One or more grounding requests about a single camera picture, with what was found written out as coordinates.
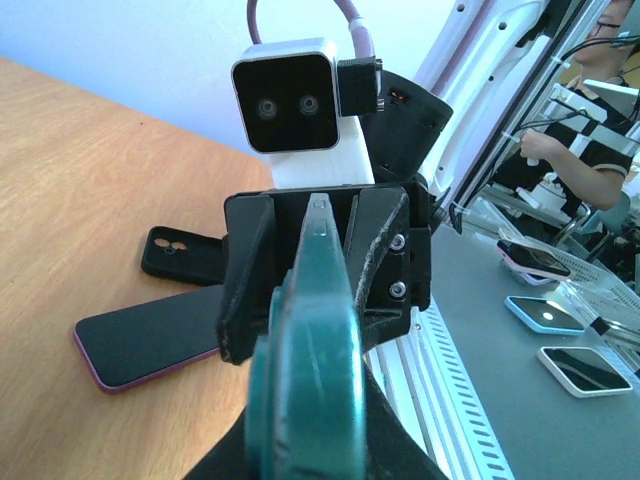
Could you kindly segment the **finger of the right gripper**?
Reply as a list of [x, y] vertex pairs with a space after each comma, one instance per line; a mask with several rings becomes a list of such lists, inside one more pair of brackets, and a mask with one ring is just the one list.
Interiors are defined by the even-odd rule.
[[222, 359], [241, 364], [267, 332], [275, 208], [268, 195], [236, 195], [225, 201], [227, 264], [217, 318]]

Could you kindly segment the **black phone case right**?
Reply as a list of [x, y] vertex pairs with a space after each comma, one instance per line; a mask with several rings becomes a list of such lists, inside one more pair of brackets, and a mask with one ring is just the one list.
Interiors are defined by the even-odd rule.
[[154, 226], [147, 235], [140, 267], [156, 278], [212, 286], [224, 283], [226, 263], [226, 238]]

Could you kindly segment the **pink phone on bench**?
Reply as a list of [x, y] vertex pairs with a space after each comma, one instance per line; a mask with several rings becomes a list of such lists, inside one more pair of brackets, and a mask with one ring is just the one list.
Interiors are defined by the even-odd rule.
[[507, 267], [531, 285], [571, 277], [571, 270], [548, 251], [509, 240], [498, 240], [497, 249]]

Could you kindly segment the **dark green phone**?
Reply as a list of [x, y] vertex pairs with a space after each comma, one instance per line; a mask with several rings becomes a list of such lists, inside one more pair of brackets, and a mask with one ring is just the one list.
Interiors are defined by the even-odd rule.
[[362, 479], [361, 336], [330, 198], [313, 193], [257, 339], [245, 411], [252, 479]]

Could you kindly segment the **white phone on bench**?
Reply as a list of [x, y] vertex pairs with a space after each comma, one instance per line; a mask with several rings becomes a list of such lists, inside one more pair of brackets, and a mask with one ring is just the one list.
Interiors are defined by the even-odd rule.
[[588, 347], [541, 347], [536, 356], [554, 379], [579, 399], [623, 395], [631, 383], [596, 350]]

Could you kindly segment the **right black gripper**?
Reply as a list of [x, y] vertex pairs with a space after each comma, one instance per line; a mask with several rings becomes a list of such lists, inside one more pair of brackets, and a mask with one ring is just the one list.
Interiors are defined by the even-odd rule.
[[[431, 235], [440, 209], [418, 173], [452, 109], [414, 82], [382, 74], [385, 109], [361, 117], [376, 180], [373, 185], [320, 187], [330, 198], [353, 291], [362, 348], [406, 334], [412, 308], [430, 303]], [[313, 189], [268, 190], [275, 208], [270, 294], [294, 264]]]

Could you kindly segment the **pink phone black screen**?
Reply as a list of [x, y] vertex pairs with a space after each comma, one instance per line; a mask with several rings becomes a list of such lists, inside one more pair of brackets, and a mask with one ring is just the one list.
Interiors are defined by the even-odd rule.
[[73, 337], [99, 388], [120, 392], [216, 354], [221, 300], [204, 287], [82, 319]]

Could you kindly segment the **blue phone on bench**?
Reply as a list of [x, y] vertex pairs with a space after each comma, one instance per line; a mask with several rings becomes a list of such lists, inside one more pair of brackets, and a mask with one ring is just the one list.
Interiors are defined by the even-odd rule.
[[586, 330], [574, 316], [552, 300], [507, 296], [504, 305], [524, 325], [539, 334], [578, 336]]

